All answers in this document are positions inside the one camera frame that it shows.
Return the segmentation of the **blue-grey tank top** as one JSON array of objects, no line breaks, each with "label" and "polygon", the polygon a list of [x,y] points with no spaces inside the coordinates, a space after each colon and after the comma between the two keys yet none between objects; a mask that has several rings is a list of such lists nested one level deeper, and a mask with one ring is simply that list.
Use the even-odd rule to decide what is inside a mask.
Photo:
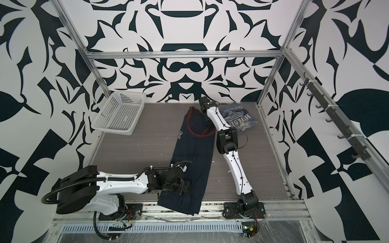
[{"label": "blue-grey tank top", "polygon": [[220,109],[221,115],[230,127],[235,128],[238,134],[254,127],[258,121],[242,104],[232,103]]}]

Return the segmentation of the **dark navy tank top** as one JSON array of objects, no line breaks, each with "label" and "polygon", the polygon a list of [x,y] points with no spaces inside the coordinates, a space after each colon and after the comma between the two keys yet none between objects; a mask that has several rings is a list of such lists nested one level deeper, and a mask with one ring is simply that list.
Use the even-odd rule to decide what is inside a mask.
[{"label": "dark navy tank top", "polygon": [[179,213],[195,215],[200,212],[211,169],[216,128],[202,112],[193,106],[189,108],[180,128],[172,163],[185,163],[185,180],[190,191],[185,195],[162,191],[158,205]]}]

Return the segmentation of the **white plastic laundry basket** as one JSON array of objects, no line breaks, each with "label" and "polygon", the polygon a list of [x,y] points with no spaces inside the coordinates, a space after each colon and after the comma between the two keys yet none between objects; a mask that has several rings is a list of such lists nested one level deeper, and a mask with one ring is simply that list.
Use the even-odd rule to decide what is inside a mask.
[{"label": "white plastic laundry basket", "polygon": [[146,95],[139,92],[113,92],[91,123],[91,128],[105,133],[133,134],[142,114]]}]

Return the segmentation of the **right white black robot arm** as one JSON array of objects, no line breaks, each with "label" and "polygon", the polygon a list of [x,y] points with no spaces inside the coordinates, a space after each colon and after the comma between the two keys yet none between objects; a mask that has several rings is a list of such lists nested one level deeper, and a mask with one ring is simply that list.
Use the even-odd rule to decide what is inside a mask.
[{"label": "right white black robot arm", "polygon": [[216,130],[216,147],[229,165],[238,196],[238,212],[248,217],[259,209],[259,200],[254,192],[239,158],[238,131],[223,118],[218,105],[207,97],[199,99],[201,112],[210,119]]}]

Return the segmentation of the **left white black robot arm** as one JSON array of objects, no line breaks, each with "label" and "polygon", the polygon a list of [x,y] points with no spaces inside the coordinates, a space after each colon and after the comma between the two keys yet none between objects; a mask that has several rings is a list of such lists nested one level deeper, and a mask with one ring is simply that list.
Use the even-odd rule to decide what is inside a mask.
[{"label": "left white black robot arm", "polygon": [[111,216],[124,211],[123,194],[172,192],[186,195],[190,182],[185,177],[186,162],[165,168],[145,168],[138,174],[110,174],[87,166],[61,180],[57,194],[59,215],[96,211]]}]

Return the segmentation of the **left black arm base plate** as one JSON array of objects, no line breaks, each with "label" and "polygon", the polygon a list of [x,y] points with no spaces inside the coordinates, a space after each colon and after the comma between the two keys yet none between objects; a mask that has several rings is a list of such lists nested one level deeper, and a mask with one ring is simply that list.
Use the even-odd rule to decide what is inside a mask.
[{"label": "left black arm base plate", "polygon": [[103,215],[100,213],[99,221],[112,221],[121,218],[122,220],[134,220],[142,215],[143,204],[123,204],[119,206],[117,212],[111,215]]}]

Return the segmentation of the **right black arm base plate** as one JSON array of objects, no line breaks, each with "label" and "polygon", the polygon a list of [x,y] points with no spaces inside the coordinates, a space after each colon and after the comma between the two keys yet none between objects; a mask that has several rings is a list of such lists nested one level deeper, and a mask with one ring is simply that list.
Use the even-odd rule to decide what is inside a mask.
[{"label": "right black arm base plate", "polygon": [[239,208],[237,202],[225,202],[223,204],[222,215],[226,219],[244,219],[244,218],[257,218],[264,219],[266,211],[262,202],[258,203],[258,207],[253,210],[243,212]]}]

